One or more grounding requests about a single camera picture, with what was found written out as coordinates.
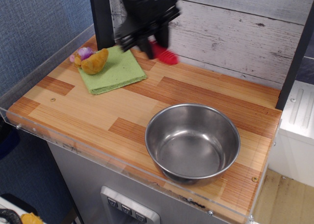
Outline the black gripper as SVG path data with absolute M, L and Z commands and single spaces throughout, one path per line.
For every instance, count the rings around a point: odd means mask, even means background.
M 178 0 L 122 0 L 127 16 L 117 29 L 117 44 L 126 52 L 138 46 L 149 59 L 154 53 L 149 37 L 169 47 L 169 23 L 180 15 Z

